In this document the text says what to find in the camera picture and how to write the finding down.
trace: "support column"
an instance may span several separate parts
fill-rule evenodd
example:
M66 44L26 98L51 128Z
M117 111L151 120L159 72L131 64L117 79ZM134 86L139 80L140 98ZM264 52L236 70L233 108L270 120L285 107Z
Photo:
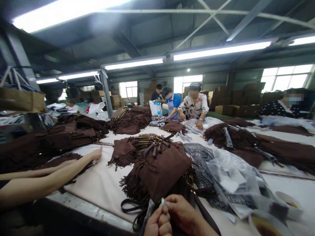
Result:
M102 66L100 66L99 76L102 82L103 91L105 93L108 117L111 118L113 115L113 107L112 107L111 97L109 95L109 88L108 88L108 83L107 83L108 76L106 74L105 69Z

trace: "white bowl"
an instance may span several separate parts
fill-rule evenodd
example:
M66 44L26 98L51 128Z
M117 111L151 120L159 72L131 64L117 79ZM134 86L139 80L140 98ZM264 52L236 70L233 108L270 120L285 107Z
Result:
M268 222L272 226L272 228L276 229L280 233L280 235L282 235L282 236L294 236L294 234L288 229L288 227L285 226L281 221L279 221L273 215L266 213L264 211L254 210L249 215L248 221L249 221L249 227L251 228L251 230L255 236L262 236L262 235L259 233L258 229L256 228L256 226L253 222L253 217L257 217L257 218L261 218L261 219L265 220L266 222Z
M275 196L278 202L285 204L289 208L289 219L298 221L301 218L301 215L303 214L303 208L296 199L280 191L275 192Z

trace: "ceiling light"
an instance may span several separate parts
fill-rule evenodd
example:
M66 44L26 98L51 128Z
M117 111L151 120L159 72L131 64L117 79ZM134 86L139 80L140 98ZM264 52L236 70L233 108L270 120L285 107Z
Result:
M81 73L81 74L63 75L63 76L59 76L59 79L68 80L68 79L76 79L76 78L82 78L82 77L88 77L88 76L94 76L94 75L98 75L98 72L92 71L92 72Z
M13 24L15 27L31 33L97 12L100 9L119 6L130 1L131 0L58 0L14 18Z
M46 84L46 83L52 83L52 82L58 82L58 80L57 79L36 80L36 83L38 84Z
M107 65L105 66L105 69L112 70L112 69L122 69L122 68L137 67L137 66L147 66L147 65L163 63L164 60L165 58L159 58L159 59L151 59L151 60L146 60L146 61L136 61L136 62L123 63L123 64Z
M309 44L309 43L315 43L315 36L294 39L292 40L292 43L289 44L289 46Z
M179 61L179 60L187 60L187 59L199 58L199 57L222 55L222 54L228 54L228 53L234 53L234 52L264 49L270 46L271 43L272 41L262 42L262 43L253 43L253 44L234 46L234 47L232 46L222 47L218 49L211 49L211 50L199 51L199 52L183 53L183 54L173 55L173 60Z

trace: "ceiling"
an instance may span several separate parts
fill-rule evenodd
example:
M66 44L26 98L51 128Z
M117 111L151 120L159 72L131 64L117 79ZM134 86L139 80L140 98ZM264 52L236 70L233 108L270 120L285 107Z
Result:
M2 15L7 21L46 5L52 0L10 0L2 3ZM224 10L251 11L259 0L232 0ZM218 9L225 0L205 0L212 9ZM312 23L315 18L314 0L273 0L264 13L288 16ZM204 9L197 0L132 0L115 9ZM72 73L99 68L99 64L143 56L169 56L171 52L221 46L227 34L219 24L210 20L179 48L179 43L201 25L208 14L121 14L95 13L66 22L40 32L20 32L20 40L36 74L41 78L56 72ZM217 14L231 33L245 15ZM281 36L312 33L313 29L267 18L256 17L231 43ZM110 79L159 78L172 76L176 71L203 68L216 71L233 68L256 68L259 61L315 55L315 46L265 49L255 53L234 53L215 58L170 62L162 65L109 71Z

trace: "floral blouse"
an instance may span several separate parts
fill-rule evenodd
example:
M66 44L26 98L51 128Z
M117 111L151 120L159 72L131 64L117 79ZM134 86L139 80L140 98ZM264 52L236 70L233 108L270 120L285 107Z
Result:
M201 113L207 113L209 111L207 96L199 93L196 104L194 104L191 96L186 96L178 110L185 110L188 119L198 119Z

